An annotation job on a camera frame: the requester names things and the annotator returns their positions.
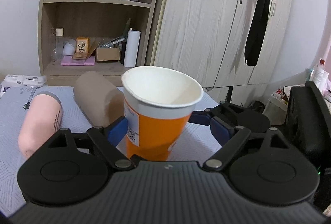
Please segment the wooden shelf unit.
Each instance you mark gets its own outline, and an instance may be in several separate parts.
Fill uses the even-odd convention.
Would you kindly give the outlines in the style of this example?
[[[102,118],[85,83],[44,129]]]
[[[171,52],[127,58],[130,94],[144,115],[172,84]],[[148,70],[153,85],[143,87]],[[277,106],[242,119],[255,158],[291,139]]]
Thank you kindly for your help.
[[[120,62],[100,62],[94,66],[61,66],[52,61],[51,38],[56,28],[63,28],[66,39],[89,37],[91,42],[119,37],[125,25],[141,32],[136,63],[143,66],[153,25],[157,0],[40,0],[38,50],[40,72],[50,86],[73,86],[80,75],[96,71],[114,85],[121,85],[125,67]]]

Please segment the pink flat box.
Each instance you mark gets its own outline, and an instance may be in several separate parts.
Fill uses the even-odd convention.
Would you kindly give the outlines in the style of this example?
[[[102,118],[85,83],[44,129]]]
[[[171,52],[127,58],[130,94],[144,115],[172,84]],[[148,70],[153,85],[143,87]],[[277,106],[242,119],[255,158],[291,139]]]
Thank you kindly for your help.
[[[87,59],[73,59],[71,56],[64,56],[60,62],[61,66],[94,66],[95,56],[91,56]]]

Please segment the taupe plastic cup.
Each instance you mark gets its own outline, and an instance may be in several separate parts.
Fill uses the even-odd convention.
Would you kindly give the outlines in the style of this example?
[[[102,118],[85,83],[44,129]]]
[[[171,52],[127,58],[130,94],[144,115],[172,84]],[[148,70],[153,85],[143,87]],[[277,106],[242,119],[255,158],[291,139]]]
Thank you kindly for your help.
[[[95,71],[86,72],[77,79],[73,94],[78,107],[93,126],[107,127],[124,116],[123,93]]]

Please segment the white cup on shelf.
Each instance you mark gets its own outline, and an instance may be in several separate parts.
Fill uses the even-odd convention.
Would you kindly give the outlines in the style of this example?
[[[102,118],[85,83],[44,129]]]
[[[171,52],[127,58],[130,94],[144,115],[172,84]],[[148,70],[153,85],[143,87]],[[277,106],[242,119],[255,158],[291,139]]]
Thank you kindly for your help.
[[[73,56],[76,52],[76,40],[68,39],[63,47],[64,56]]]

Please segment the small floral wooden box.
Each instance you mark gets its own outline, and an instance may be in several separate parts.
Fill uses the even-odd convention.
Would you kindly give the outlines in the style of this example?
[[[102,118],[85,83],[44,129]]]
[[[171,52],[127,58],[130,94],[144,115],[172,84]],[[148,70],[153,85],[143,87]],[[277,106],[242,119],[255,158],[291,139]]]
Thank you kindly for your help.
[[[73,54],[73,60],[86,60],[89,55],[89,37],[78,37],[76,39],[76,51]]]

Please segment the white paper towel roll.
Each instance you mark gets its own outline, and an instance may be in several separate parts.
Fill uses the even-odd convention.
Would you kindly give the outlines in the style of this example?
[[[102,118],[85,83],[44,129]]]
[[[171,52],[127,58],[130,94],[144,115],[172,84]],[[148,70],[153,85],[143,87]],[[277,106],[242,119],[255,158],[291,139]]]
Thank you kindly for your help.
[[[128,32],[125,58],[124,58],[124,66],[126,68],[132,68],[136,66],[140,35],[141,35],[140,31],[130,30]]]

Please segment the white patterned tablecloth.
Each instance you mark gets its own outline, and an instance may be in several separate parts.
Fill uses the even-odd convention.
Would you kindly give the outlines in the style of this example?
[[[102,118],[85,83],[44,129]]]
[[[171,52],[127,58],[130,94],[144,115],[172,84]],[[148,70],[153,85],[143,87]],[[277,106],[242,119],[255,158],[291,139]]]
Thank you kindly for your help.
[[[37,117],[36,131],[45,142],[59,128],[83,133],[91,123],[78,107],[73,87],[13,87],[1,97],[1,212],[12,215],[25,204],[17,184],[17,172],[26,157],[18,146],[18,136],[32,100],[40,93],[50,94],[51,107],[40,105],[33,113]],[[172,147],[170,161],[196,160],[203,163],[220,149],[209,127],[188,123]]]

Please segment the orange paper cup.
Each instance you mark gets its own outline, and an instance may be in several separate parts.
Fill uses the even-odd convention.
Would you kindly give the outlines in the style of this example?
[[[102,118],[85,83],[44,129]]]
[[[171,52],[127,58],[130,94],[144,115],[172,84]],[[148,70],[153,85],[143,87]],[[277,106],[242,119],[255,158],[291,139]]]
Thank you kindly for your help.
[[[189,75],[155,66],[131,68],[121,81],[127,156],[165,161],[203,98],[202,86]]]

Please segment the black ribbon bow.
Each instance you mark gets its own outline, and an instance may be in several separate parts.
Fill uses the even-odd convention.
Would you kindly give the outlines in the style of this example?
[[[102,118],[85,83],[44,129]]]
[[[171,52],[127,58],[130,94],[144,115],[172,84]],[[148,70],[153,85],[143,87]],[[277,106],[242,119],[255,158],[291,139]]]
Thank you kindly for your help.
[[[270,0],[257,0],[245,45],[245,63],[256,66],[263,45],[269,18]]]

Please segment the small cardboard box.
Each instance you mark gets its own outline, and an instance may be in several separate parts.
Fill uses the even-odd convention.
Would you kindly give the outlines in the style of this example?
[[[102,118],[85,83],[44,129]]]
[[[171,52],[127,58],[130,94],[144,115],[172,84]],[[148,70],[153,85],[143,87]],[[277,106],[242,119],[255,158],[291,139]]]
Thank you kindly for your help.
[[[118,62],[120,60],[119,48],[99,48],[96,42],[89,45],[89,55],[95,54],[97,62]]]

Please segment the white tissue packs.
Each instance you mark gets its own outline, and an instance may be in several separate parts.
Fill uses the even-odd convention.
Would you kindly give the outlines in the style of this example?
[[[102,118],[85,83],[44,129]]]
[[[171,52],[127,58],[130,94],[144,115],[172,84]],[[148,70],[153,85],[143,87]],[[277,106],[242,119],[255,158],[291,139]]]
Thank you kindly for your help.
[[[1,82],[1,96],[3,96],[8,89],[13,87],[41,87],[46,84],[47,77],[45,75],[32,76],[8,74]]]

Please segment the wooden wardrobe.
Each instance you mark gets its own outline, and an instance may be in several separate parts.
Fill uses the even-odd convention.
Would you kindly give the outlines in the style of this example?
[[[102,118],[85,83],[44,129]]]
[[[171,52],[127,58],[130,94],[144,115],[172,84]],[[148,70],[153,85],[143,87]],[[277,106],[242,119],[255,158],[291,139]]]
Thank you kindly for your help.
[[[233,87],[232,101],[262,100],[276,66],[292,0],[271,0],[256,66],[245,44],[257,0],[157,0],[146,63],[196,79],[215,100]]]

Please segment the clear bottle beige cap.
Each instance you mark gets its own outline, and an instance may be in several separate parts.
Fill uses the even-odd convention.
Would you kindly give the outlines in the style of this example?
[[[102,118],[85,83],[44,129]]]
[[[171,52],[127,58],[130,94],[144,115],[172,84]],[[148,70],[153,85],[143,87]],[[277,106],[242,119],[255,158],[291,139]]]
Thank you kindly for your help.
[[[61,60],[63,58],[63,28],[56,28],[54,30],[53,48],[52,48],[52,61]]]

